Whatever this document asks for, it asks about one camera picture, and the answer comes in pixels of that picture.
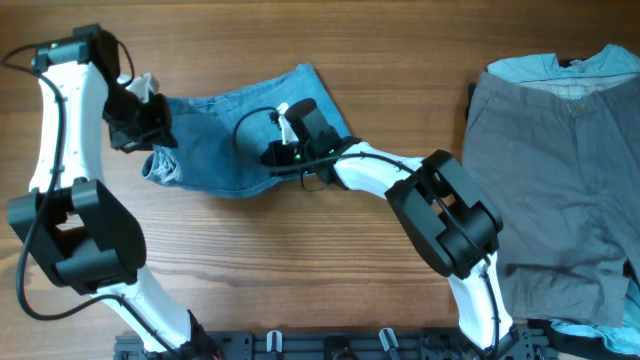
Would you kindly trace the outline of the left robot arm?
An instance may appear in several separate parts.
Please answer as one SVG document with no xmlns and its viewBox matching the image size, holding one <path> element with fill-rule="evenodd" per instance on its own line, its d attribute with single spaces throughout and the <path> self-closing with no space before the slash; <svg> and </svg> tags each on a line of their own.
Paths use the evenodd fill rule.
<svg viewBox="0 0 640 360">
<path fill-rule="evenodd" d="M 104 183 L 103 137 L 125 153 L 176 146 L 166 98 L 121 79 L 127 49 L 97 24 L 32 50 L 28 73 L 43 98 L 39 159 L 28 194 L 12 199 L 7 214 L 22 241 L 20 261 L 34 260 L 85 306 L 109 306 L 138 334 L 146 359 L 220 358 L 147 267 L 138 221 Z"/>
</svg>

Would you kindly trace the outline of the blue denim jeans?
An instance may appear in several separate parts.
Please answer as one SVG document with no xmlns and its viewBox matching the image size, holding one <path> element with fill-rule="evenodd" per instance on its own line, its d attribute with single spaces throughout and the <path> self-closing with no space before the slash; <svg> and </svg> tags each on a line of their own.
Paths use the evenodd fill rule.
<svg viewBox="0 0 640 360">
<path fill-rule="evenodd" d="M 159 185 L 226 198 L 253 197 L 295 173 L 274 176 L 260 162 L 272 142 L 282 141 L 269 113 L 286 103 L 312 98 L 344 137 L 350 131 L 310 64 L 279 77 L 201 98 L 169 98 L 175 148 L 156 146 L 141 169 Z"/>
</svg>

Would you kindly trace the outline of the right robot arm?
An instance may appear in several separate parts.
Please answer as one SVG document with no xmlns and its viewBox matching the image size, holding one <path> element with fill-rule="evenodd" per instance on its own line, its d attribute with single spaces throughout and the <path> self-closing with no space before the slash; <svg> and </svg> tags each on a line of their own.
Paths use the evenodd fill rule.
<svg viewBox="0 0 640 360">
<path fill-rule="evenodd" d="M 497 276 L 503 221 L 454 156 L 403 157 L 341 136 L 311 98 L 269 117 L 281 132 L 261 157 L 270 172 L 312 173 L 386 200 L 418 255 L 447 279 L 462 334 L 485 359 L 505 355 L 516 335 Z"/>
</svg>

